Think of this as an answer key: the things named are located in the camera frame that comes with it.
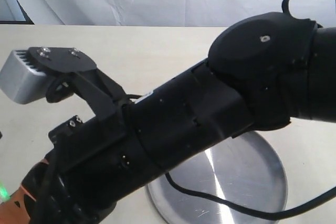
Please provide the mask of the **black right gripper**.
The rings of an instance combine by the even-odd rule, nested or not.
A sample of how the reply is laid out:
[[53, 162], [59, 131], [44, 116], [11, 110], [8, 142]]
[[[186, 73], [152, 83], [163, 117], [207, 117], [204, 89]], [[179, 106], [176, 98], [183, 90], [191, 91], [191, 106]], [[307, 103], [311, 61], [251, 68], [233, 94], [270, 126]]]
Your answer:
[[160, 176], [131, 108], [125, 104], [108, 119], [52, 130], [54, 148], [1, 203], [1, 223], [100, 223], [118, 200]]

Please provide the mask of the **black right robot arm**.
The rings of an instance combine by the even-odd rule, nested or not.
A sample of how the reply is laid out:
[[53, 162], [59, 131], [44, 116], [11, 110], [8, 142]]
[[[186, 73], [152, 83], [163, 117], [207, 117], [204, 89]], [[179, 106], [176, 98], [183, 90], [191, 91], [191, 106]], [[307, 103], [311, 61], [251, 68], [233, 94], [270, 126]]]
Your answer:
[[95, 116], [49, 132], [53, 149], [1, 204], [1, 223], [100, 223], [118, 200], [229, 138], [335, 121], [335, 29], [288, 12], [242, 20], [208, 57], [142, 97], [75, 48], [14, 50], [1, 70], [14, 102], [73, 94]]

